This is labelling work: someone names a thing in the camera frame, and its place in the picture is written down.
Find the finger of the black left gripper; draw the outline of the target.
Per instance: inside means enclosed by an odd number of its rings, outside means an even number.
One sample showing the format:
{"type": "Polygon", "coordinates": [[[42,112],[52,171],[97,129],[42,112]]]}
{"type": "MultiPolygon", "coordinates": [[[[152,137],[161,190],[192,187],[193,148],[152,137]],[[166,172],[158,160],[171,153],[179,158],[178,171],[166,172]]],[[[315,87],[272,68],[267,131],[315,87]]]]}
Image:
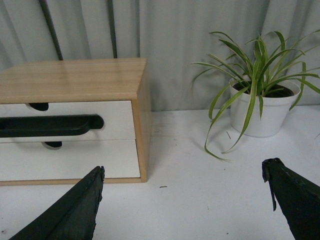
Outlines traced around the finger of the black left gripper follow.
{"type": "Polygon", "coordinates": [[[2,117],[2,138],[79,136],[90,130],[99,130],[104,120],[97,114],[2,117]]]}

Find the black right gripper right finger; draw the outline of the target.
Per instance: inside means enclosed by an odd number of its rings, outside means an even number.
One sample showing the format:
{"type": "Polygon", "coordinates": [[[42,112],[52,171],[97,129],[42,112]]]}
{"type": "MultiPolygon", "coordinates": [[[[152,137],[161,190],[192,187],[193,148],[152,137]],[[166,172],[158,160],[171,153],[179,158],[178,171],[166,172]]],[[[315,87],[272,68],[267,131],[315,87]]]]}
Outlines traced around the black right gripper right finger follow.
{"type": "Polygon", "coordinates": [[[273,210],[280,206],[296,240],[320,238],[320,187],[284,165],[280,158],[262,162],[273,210]]]}

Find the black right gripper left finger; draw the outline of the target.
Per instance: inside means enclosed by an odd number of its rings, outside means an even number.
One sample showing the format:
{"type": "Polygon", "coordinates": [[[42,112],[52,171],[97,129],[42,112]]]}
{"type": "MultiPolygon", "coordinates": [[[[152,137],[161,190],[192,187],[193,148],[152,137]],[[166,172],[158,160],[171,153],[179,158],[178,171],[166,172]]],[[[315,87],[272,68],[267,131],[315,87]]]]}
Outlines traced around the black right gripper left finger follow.
{"type": "Polygon", "coordinates": [[[12,240],[91,240],[102,200],[105,169],[97,166],[12,240]]]}

